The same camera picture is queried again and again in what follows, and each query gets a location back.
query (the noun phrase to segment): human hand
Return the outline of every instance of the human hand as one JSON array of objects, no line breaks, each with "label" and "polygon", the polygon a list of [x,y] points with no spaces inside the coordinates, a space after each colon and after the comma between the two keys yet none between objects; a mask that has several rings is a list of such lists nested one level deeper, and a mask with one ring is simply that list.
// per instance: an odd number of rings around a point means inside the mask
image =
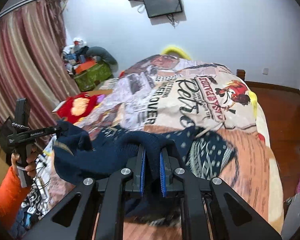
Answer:
[{"label": "human hand", "polygon": [[[32,145],[31,146],[31,155],[27,158],[27,163],[28,166],[26,166],[26,171],[28,176],[30,176],[32,179],[36,176],[37,171],[36,171],[36,166],[37,164],[35,163],[35,160],[38,156],[37,153],[37,146]],[[17,168],[17,161],[19,160],[20,156],[18,153],[13,153],[11,155],[11,165],[14,173],[18,176],[18,168]]]}]

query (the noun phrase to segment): red plush toy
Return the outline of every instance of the red plush toy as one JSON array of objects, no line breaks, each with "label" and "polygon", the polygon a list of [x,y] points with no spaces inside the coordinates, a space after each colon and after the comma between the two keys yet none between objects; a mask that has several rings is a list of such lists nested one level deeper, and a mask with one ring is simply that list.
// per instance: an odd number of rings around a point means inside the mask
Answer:
[{"label": "red plush toy", "polygon": [[58,109],[60,118],[65,117],[65,121],[77,122],[80,118],[86,117],[98,105],[99,95],[89,96],[88,93],[80,93],[75,97],[67,98],[66,102]]}]

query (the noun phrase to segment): metal screw cap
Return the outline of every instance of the metal screw cap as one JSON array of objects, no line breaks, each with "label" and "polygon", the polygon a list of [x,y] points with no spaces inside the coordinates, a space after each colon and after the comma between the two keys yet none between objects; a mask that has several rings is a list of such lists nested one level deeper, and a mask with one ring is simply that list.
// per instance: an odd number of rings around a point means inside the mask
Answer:
[{"label": "metal screw cap", "polygon": [[220,185],[222,183],[222,180],[220,178],[213,178],[212,179],[212,182],[215,184],[215,185]]},{"label": "metal screw cap", "polygon": [[183,168],[176,168],[176,169],[175,169],[175,173],[176,173],[176,174],[181,175],[181,174],[183,174],[184,172],[185,172],[185,170],[184,170]]},{"label": "metal screw cap", "polygon": [[91,178],[86,178],[86,179],[84,179],[84,181],[83,181],[83,184],[85,184],[86,186],[89,186],[89,185],[91,185],[93,183],[93,179],[91,179]]},{"label": "metal screw cap", "polygon": [[123,168],[123,169],[121,170],[121,173],[122,173],[123,175],[128,175],[130,172],[131,172],[131,170],[128,169],[128,168]]}]

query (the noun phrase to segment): green box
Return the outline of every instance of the green box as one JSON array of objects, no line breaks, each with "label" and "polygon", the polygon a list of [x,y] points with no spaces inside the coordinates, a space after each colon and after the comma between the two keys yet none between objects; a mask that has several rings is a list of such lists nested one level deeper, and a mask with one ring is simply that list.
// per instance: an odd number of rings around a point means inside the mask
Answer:
[{"label": "green box", "polygon": [[91,68],[82,71],[74,77],[80,91],[93,90],[96,85],[95,81],[104,81],[112,75],[109,65],[103,61],[98,62]]}]

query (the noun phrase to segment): pile of clothes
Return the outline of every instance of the pile of clothes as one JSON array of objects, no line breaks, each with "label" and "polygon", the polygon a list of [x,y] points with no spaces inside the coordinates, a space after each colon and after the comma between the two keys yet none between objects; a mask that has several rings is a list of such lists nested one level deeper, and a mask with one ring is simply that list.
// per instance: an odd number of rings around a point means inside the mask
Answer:
[{"label": "pile of clothes", "polygon": [[62,59],[70,76],[74,76],[75,69],[88,59],[93,59],[96,62],[102,60],[108,63],[110,67],[117,65],[114,57],[104,48],[88,47],[86,42],[83,42],[80,38],[74,38],[73,43],[66,46],[62,52]]}]

